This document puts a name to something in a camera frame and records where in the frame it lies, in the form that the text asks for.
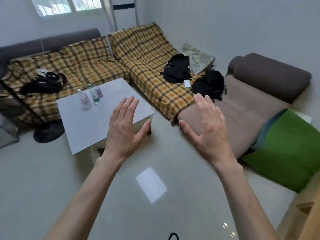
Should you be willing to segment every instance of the table top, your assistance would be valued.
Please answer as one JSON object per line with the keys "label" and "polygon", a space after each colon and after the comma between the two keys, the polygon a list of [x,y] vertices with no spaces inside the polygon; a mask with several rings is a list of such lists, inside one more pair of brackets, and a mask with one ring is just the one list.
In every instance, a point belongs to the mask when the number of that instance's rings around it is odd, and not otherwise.
{"label": "table top", "polygon": [[112,111],[124,97],[140,99],[134,124],[154,114],[151,106],[123,78],[102,84],[99,88],[104,96],[98,105],[94,104],[89,90],[85,90],[92,103],[89,110],[82,109],[78,94],[57,100],[73,155],[107,138]]}

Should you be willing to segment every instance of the black backpack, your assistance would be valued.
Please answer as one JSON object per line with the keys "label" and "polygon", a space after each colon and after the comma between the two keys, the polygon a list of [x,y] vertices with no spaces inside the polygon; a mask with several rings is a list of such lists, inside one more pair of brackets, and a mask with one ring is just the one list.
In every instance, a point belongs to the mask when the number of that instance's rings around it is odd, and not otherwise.
{"label": "black backpack", "polygon": [[191,80],[189,56],[183,54],[173,56],[160,74],[169,83],[183,83],[184,80]]}
{"label": "black backpack", "polygon": [[60,92],[67,83],[67,78],[64,74],[56,74],[54,72],[47,72],[46,77],[39,76],[32,82],[26,83],[20,89],[22,95],[29,93],[44,93],[53,94]]}
{"label": "black backpack", "polygon": [[192,84],[193,93],[200,93],[203,97],[208,95],[210,99],[222,101],[222,95],[227,95],[227,87],[224,85],[224,77],[216,70],[207,70]]}

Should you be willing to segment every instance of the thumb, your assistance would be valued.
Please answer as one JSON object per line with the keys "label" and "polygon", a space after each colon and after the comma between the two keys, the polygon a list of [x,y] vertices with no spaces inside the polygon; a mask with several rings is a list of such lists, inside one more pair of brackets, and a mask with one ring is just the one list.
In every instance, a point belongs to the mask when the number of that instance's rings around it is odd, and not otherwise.
{"label": "thumb", "polygon": [[151,127],[151,120],[147,120],[143,124],[140,131],[134,136],[133,142],[139,145],[142,142],[142,140],[147,136],[150,130],[150,127]]}
{"label": "thumb", "polygon": [[190,137],[192,142],[194,144],[198,144],[200,137],[193,131],[193,129],[191,129],[190,125],[186,121],[183,121],[183,120],[179,120],[179,124],[180,124],[183,132],[186,133],[188,137]]}

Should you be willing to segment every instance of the forearm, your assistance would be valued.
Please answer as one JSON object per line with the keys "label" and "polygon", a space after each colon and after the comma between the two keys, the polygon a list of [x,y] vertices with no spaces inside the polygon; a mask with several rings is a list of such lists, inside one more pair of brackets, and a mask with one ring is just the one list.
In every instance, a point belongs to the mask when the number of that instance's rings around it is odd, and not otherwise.
{"label": "forearm", "polygon": [[217,173],[225,190],[240,240],[278,240],[278,235],[237,162]]}
{"label": "forearm", "polygon": [[52,227],[46,240],[79,240],[89,237],[106,193],[121,167],[119,160],[99,158],[79,192]]}

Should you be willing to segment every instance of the tiled floor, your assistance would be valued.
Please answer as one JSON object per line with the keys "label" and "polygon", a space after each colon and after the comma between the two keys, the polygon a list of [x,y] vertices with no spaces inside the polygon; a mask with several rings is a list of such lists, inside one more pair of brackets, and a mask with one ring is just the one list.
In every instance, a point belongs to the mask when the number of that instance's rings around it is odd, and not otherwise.
{"label": "tiled floor", "polygon": [[[30,132],[0,149],[1,239],[43,238],[92,167],[86,155],[72,156],[66,135],[38,144]],[[165,186],[153,203],[136,179],[146,169]],[[295,193],[249,169],[246,173],[277,227]],[[166,240],[171,232],[181,240],[232,239],[232,231],[235,225],[217,174],[179,127],[156,113],[152,135],[116,175],[89,239]]]}

